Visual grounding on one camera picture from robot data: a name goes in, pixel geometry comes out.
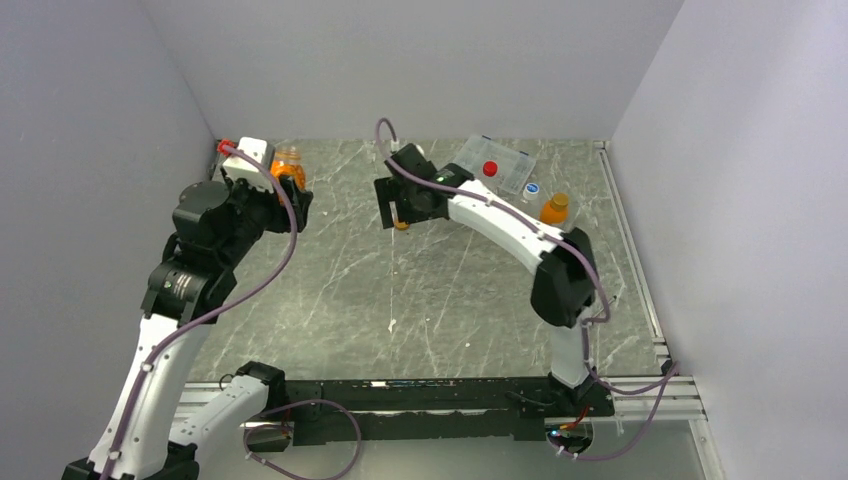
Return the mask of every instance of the marble table surface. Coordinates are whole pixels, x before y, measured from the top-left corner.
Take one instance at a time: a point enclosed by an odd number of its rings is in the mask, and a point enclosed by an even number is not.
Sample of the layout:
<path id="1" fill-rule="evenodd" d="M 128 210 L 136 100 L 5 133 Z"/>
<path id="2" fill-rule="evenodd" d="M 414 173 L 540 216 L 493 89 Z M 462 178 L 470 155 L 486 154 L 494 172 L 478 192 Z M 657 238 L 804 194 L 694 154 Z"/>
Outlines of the marble table surface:
<path id="1" fill-rule="evenodd" d="M 437 167 L 465 140 L 412 141 Z M 579 204 L 576 226 L 592 241 L 613 320 L 592 332 L 605 375 L 659 373 L 603 169 L 592 142 L 498 140 L 538 159 L 531 180 L 545 197 Z M 249 360 L 290 379 L 545 375 L 548 327 L 530 307 L 531 275 L 490 240 L 435 220 L 384 230 L 373 181 L 388 175 L 373 141 L 285 140 L 300 149 L 315 200 L 289 267 L 224 314 L 191 380 L 218 380 Z M 280 261 L 288 235 L 266 233 L 236 271 L 233 297 Z"/>

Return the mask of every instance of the white enclosure wall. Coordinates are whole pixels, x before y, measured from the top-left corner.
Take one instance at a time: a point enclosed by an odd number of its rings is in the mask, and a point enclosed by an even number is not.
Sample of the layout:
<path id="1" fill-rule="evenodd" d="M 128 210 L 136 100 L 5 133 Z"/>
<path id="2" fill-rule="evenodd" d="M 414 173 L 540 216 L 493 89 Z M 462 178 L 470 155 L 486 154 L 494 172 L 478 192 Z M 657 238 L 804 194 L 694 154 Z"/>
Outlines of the white enclosure wall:
<path id="1" fill-rule="evenodd" d="M 848 6 L 687 0 L 613 137 L 730 479 L 848 472 Z"/>
<path id="2" fill-rule="evenodd" d="M 609 138 L 682 0 L 143 0 L 217 136 Z"/>
<path id="3" fill-rule="evenodd" d="M 136 0 L 0 2 L 0 465 L 88 455 L 212 136 Z"/>

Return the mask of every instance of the orange lid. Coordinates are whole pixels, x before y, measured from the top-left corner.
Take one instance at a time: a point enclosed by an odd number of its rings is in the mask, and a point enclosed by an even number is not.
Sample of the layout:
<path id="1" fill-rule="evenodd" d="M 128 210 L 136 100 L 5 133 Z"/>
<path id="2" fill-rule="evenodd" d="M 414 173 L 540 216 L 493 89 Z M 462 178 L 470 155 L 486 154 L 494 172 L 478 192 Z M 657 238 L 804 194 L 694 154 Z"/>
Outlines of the orange lid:
<path id="1" fill-rule="evenodd" d="M 564 193 L 555 193 L 553 197 L 551 197 L 551 208 L 556 210 L 557 212 L 561 212 L 568 208 L 568 195 Z"/>

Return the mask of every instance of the red cap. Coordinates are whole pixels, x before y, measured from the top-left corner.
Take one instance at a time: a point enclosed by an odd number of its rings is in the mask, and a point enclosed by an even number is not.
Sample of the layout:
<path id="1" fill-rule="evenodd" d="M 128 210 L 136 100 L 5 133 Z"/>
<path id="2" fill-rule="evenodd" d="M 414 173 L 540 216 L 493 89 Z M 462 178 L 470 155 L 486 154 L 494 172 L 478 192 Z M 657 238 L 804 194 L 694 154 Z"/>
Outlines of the red cap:
<path id="1" fill-rule="evenodd" d="M 498 164 L 489 160 L 483 164 L 483 175 L 494 177 L 498 173 Z"/>

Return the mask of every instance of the purple cable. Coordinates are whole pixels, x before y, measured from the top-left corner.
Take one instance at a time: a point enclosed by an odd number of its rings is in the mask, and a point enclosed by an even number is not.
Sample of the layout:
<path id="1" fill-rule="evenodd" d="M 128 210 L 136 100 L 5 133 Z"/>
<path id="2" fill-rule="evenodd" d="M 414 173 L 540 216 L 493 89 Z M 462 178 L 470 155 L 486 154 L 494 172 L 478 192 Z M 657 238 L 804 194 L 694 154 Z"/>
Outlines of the purple cable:
<path id="1" fill-rule="evenodd" d="M 242 295 L 241 297 L 233 300 L 231 303 L 226 305 L 221 305 L 220 307 L 212 310 L 204 315 L 197 317 L 191 322 L 183 325 L 179 329 L 173 331 L 170 335 L 165 337 L 161 342 L 159 342 L 155 348 L 153 348 L 147 358 L 144 359 L 142 366 L 145 364 L 153 365 L 154 360 L 159 357 L 159 354 L 162 353 L 170 344 L 174 343 L 174 341 L 181 336 L 185 335 L 198 325 L 202 325 L 208 322 L 210 319 L 221 315 L 222 313 L 232 309 L 233 307 L 243 303 L 245 300 L 259 293 L 260 290 L 268 286 L 277 276 L 286 268 L 289 261 L 291 261 L 292 255 L 294 255 L 294 247 L 297 244 L 297 217 L 294 213 L 294 208 L 292 207 L 291 200 L 289 200 L 288 195 L 286 195 L 283 187 L 280 185 L 279 180 L 274 178 L 271 175 L 271 172 L 265 170 L 259 163 L 257 163 L 254 159 L 250 158 L 247 154 L 242 152 L 241 150 L 232 148 L 230 146 L 225 145 L 224 150 L 230 155 L 236 155 L 244 159 L 247 163 L 253 165 L 254 168 L 259 170 L 262 175 L 265 176 L 268 180 L 271 181 L 271 186 L 274 188 L 274 192 L 283 200 L 283 206 L 286 208 L 286 214 L 289 217 L 289 225 L 294 226 L 291 229 L 291 239 L 289 240 L 289 248 L 286 250 L 286 254 L 283 257 L 283 260 L 279 265 L 271 272 L 268 277 L 261 281 L 257 286 L 252 288 L 250 291 Z M 121 419 L 118 421 L 118 426 L 115 428 L 115 436 L 112 438 L 112 444 L 109 446 L 110 452 L 120 451 L 121 445 L 124 441 L 124 436 L 127 433 L 127 428 L 129 427 L 130 419 L 132 418 L 132 412 L 135 409 L 136 403 L 138 403 L 138 398 L 141 395 L 141 389 L 144 386 L 144 380 L 147 378 L 148 372 L 143 369 L 139 369 L 138 375 L 135 377 L 135 381 L 133 382 L 132 388 L 130 389 L 130 393 L 127 396 L 127 403 L 124 405 L 124 411 L 121 413 Z M 112 470 L 115 468 L 115 460 L 108 458 L 106 463 L 103 465 L 103 473 L 100 474 L 100 480 L 109 480 L 112 474 Z"/>
<path id="2" fill-rule="evenodd" d="M 677 373 L 676 364 L 671 368 L 669 373 L 672 373 L 672 375 Z M 609 453 L 606 455 L 585 456 L 580 454 L 571 454 L 572 458 L 574 460 L 582 462 L 605 462 L 607 460 L 615 460 L 616 458 L 621 457 L 630 450 L 632 450 L 633 447 L 635 447 L 636 444 L 642 440 L 642 437 L 644 437 L 645 434 L 648 433 L 648 428 L 651 426 L 651 423 L 653 423 L 654 415 L 657 414 L 657 410 L 660 408 L 660 400 L 662 400 L 663 393 L 665 393 L 665 387 L 667 386 L 667 381 L 663 382 L 662 385 L 660 385 L 660 390 L 657 392 L 657 399 L 654 401 L 654 406 L 651 408 L 651 412 L 648 414 L 648 418 L 645 419 L 645 422 L 642 424 L 641 427 L 639 427 L 639 431 L 636 432 L 636 435 L 634 435 L 633 438 L 631 438 L 630 441 L 627 442 L 627 445 L 625 445 L 622 449 L 617 452 Z M 548 443 L 550 443 L 551 446 L 554 447 L 554 449 L 559 451 L 559 447 L 557 445 L 554 445 L 553 442 L 551 442 L 550 438 L 548 439 Z"/>
<path id="3" fill-rule="evenodd" d="M 331 400 L 324 400 L 324 399 L 316 398 L 316 399 L 313 399 L 313 400 L 303 400 L 303 401 L 300 401 L 300 402 L 290 403 L 290 404 L 284 405 L 282 407 L 272 408 L 271 410 L 268 410 L 266 412 L 262 412 L 261 415 L 270 415 L 272 413 L 284 412 L 284 411 L 292 409 L 292 408 L 302 407 L 304 405 L 310 405 L 310 404 L 313 404 L 313 403 L 321 403 L 321 404 L 329 405 L 331 407 L 339 409 L 342 413 L 344 413 L 347 416 L 348 419 L 350 419 L 350 423 L 353 424 L 353 429 L 356 431 L 356 450 L 354 450 L 354 452 L 353 452 L 353 458 L 350 459 L 350 462 L 348 462 L 348 464 L 345 466 L 345 468 L 342 469 L 341 472 L 333 475 L 332 477 L 320 479 L 320 480 L 338 480 L 339 478 L 342 478 L 343 476 L 347 475 L 347 472 L 349 472 L 350 469 L 353 468 L 353 465 L 356 463 L 356 460 L 359 458 L 359 454 L 361 453 L 361 450 L 362 450 L 362 430 L 360 430 L 359 423 L 356 422 L 356 418 L 353 417 L 353 414 L 350 413 L 350 410 L 344 408 L 343 406 L 341 406 L 338 403 L 333 402 Z M 274 470 L 275 472 L 283 474 L 283 475 L 285 475 L 289 478 L 293 478 L 294 480 L 318 480 L 318 479 L 311 479 L 311 478 L 307 478 L 307 477 L 301 477 L 300 475 L 291 473 L 288 470 L 286 470 L 286 469 L 280 467 L 279 465 L 275 464 L 274 462 L 269 462 L 268 460 L 265 460 L 264 458 L 260 457 L 259 455 L 251 452 L 250 447 L 247 445 L 248 439 L 250 439 L 250 436 L 254 432 L 256 432 L 258 430 L 263 430 L 263 429 L 266 429 L 266 428 L 268 428 L 267 425 L 260 425 L 258 427 L 253 427 L 253 428 L 251 428 L 250 430 L 248 430 L 244 433 L 243 443 L 244 443 L 244 451 L 247 453 L 246 459 L 250 458 L 252 460 L 255 460 L 255 461 L 261 463 L 262 465 L 265 465 L 266 467 L 270 468 L 271 470 Z"/>
<path id="4" fill-rule="evenodd" d="M 386 118 L 386 117 L 383 117 L 383 118 L 377 120 L 377 126 L 374 130 L 374 139 L 376 141 L 377 149 L 383 155 L 383 158 L 386 159 L 386 163 L 388 163 L 389 166 L 393 170 L 395 170 L 396 172 L 401 174 L 404 178 L 406 178 L 410 181 L 413 181 L 413 182 L 415 182 L 419 185 L 422 185 L 422 186 L 425 186 L 425 187 L 428 187 L 428 188 L 432 188 L 434 190 L 440 190 L 440 191 L 443 191 L 443 192 L 453 193 L 453 194 L 457 194 L 457 195 L 463 195 L 463 196 L 466 196 L 466 197 L 473 198 L 475 200 L 479 200 L 481 202 L 487 202 L 488 199 L 486 197 L 484 197 L 483 195 L 479 195 L 477 193 L 469 192 L 469 191 L 466 191 L 466 190 L 461 190 L 459 188 L 448 187 L 448 186 L 445 186 L 445 185 L 439 185 L 438 183 L 429 182 L 427 180 L 424 180 L 423 178 L 418 178 L 415 175 L 412 175 L 411 173 L 404 170 L 400 165 L 397 164 L 397 162 L 394 161 L 394 159 L 392 159 L 392 156 L 389 154 L 389 152 L 386 151 L 386 147 L 383 145 L 383 141 L 380 139 L 380 127 L 384 123 L 389 127 L 389 130 L 392 133 L 392 140 L 397 141 L 397 135 L 395 134 L 395 128 L 392 125 L 392 122 L 390 122 L 389 119 Z M 516 220 L 521 222 L 525 227 L 529 228 L 530 231 L 532 231 L 533 233 L 537 233 L 539 231 L 539 228 L 533 222 L 524 218 L 524 216 L 522 216 L 521 214 L 516 212 L 512 207 L 505 205 L 503 203 L 497 202 L 497 201 L 492 202 L 492 206 L 499 208 L 499 209 L 503 210 L 504 212 L 508 213 L 509 215 L 513 216 Z M 658 382 L 652 383 L 652 384 L 647 385 L 643 388 L 640 388 L 640 389 L 637 389 L 637 390 L 632 390 L 632 391 L 622 390 L 618 387 L 610 385 L 609 383 L 607 383 L 603 379 L 601 379 L 601 377 L 598 375 L 598 373 L 594 369 L 591 368 L 588 326 L 592 323 L 607 323 L 610 320 L 610 318 L 612 316 L 612 312 L 610 311 L 610 304 L 609 304 L 609 300 L 607 300 L 607 294 L 604 291 L 603 286 L 601 285 L 601 281 L 598 278 L 598 274 L 595 272 L 595 269 L 592 268 L 592 265 L 589 263 L 589 261 L 586 259 L 586 257 L 583 256 L 582 253 L 580 253 L 579 250 L 572 247 L 568 243 L 564 242 L 561 238 L 556 238 L 556 237 L 553 237 L 553 236 L 548 235 L 548 234 L 545 234 L 544 238 L 545 238 L 545 240 L 548 240 L 550 242 L 553 242 L 553 243 L 559 245 L 560 247 L 564 248 L 567 252 L 574 255 L 574 258 L 576 258 L 577 261 L 580 262 L 580 265 L 582 265 L 583 268 L 586 270 L 586 274 L 589 276 L 589 279 L 592 281 L 592 285 L 595 287 L 595 291 L 598 292 L 598 297 L 601 300 L 601 306 L 603 307 L 604 316 L 603 317 L 598 316 L 598 317 L 587 318 L 587 319 L 583 320 L 582 323 L 581 323 L 581 328 L 583 330 L 582 331 L 583 363 L 586 364 L 586 369 L 589 371 L 589 375 L 592 376 L 592 379 L 595 380 L 596 382 L 598 382 L 599 384 L 601 384 L 601 386 L 603 386 L 604 388 L 606 388 L 606 389 L 608 389 L 612 392 L 618 393 L 620 395 L 638 395 L 640 393 L 645 393 L 649 390 L 653 390 L 654 388 L 661 387 L 661 386 L 665 385 L 666 383 L 668 383 L 668 381 L 671 379 L 671 377 L 674 376 L 673 375 L 673 372 L 675 371 L 674 368 L 670 369 L 668 371 L 668 373 L 666 373 L 666 375 L 663 378 L 661 378 Z"/>

